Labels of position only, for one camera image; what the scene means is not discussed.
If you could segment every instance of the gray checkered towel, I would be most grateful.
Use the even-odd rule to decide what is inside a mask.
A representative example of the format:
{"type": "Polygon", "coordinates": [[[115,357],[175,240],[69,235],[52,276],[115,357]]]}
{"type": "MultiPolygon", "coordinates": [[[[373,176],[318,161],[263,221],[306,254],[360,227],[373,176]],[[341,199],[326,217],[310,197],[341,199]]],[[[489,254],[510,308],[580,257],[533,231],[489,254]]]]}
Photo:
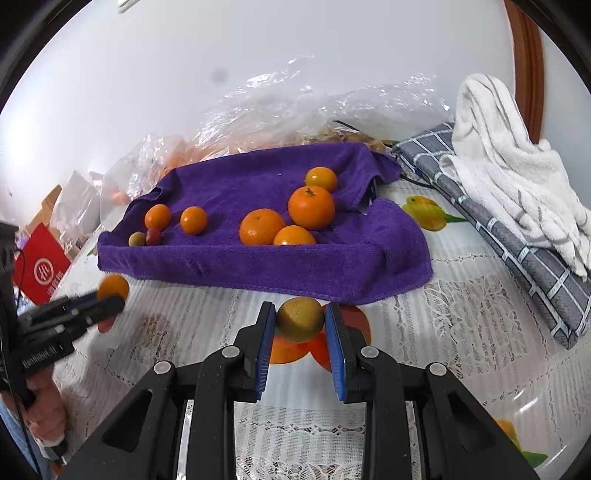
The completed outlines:
{"type": "Polygon", "coordinates": [[[572,348],[587,329],[591,281],[584,283],[552,250],[524,245],[441,172],[439,158],[453,153],[452,131],[453,124],[438,125],[400,142],[393,153],[403,166],[429,182],[464,214],[528,289],[554,338],[572,348]]]}

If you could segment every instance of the purple microfiber cloth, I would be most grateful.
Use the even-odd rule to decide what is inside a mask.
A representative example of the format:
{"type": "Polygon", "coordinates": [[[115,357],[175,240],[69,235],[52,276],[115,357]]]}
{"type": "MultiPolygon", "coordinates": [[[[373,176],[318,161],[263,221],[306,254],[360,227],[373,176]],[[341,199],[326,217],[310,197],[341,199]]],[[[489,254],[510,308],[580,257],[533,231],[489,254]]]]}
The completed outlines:
{"type": "Polygon", "coordinates": [[[363,144],[319,144],[258,150],[215,158],[166,175],[150,193],[134,200],[113,232],[99,238],[99,268],[198,286],[273,291],[349,304],[381,300],[422,286],[431,261],[421,229],[402,209],[377,199],[367,215],[357,211],[373,178],[399,179],[400,167],[363,144]],[[287,200],[306,172],[331,168],[336,215],[316,245],[245,246],[238,236],[252,210],[270,208],[291,224],[287,200]],[[144,231],[144,216],[157,203],[173,213],[162,245],[129,247],[144,231]],[[178,223],[182,211],[202,207],[209,217],[201,235],[178,223]]]}

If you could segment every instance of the clear plastic wrap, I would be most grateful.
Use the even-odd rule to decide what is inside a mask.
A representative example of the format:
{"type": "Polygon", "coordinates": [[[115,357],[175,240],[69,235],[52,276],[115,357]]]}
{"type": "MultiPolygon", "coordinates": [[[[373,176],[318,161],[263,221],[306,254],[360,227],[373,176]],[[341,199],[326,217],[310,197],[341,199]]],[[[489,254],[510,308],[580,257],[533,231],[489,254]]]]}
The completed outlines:
{"type": "Polygon", "coordinates": [[[60,232],[60,243],[71,257],[99,226],[99,205],[99,190],[75,170],[57,198],[49,221],[49,226],[60,232]]]}
{"type": "Polygon", "coordinates": [[[169,171],[189,163],[328,141],[363,141],[380,150],[383,144],[372,147],[374,140],[406,138],[449,117],[449,107],[437,96],[432,78],[413,76],[400,85],[315,95],[306,82],[310,61],[292,60],[285,70],[249,79],[202,113],[197,134],[188,142],[182,137],[145,137],[105,174],[101,221],[110,225],[109,215],[124,211],[117,207],[126,206],[169,171]],[[364,132],[364,140],[334,120],[364,132]]]}

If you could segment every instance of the red box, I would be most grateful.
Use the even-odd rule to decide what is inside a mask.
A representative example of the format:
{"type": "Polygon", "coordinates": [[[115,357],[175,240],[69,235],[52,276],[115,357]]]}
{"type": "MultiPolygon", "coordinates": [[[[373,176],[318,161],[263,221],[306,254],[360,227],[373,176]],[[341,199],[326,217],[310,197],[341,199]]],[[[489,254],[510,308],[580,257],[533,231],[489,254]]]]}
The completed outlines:
{"type": "Polygon", "coordinates": [[[51,299],[69,267],[70,260],[61,245],[40,223],[14,262],[14,283],[35,305],[40,305],[51,299]]]}

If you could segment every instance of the tablecloth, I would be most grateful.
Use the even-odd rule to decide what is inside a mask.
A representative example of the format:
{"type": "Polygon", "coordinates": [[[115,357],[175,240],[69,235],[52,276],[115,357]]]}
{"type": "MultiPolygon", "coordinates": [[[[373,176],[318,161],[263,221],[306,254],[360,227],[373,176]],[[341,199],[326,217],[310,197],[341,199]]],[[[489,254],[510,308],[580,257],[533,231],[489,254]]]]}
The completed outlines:
{"type": "MultiPolygon", "coordinates": [[[[459,215],[434,190],[399,181],[380,191],[399,205],[417,194],[459,215]]],[[[524,450],[548,454],[537,468],[540,477],[558,479],[591,432],[591,336],[569,351],[560,346],[527,292],[469,223],[424,233],[434,276],[422,288],[360,306],[369,319],[372,344],[406,364],[448,365],[491,415],[513,422],[524,450]]],[[[94,243],[96,236],[57,296],[96,288],[103,273],[91,252],[94,243]]],[[[254,323],[262,301],[279,306],[289,298],[129,282],[129,299],[114,328],[105,335],[91,329],[76,343],[75,353],[56,365],[54,379],[68,404],[72,451],[156,361],[201,361],[254,323]]],[[[413,474],[419,478],[417,432],[408,406],[413,474]]],[[[238,477],[360,478],[364,423],[364,406],[339,403],[330,374],[311,355],[272,365],[262,400],[235,407],[238,477]]]]}

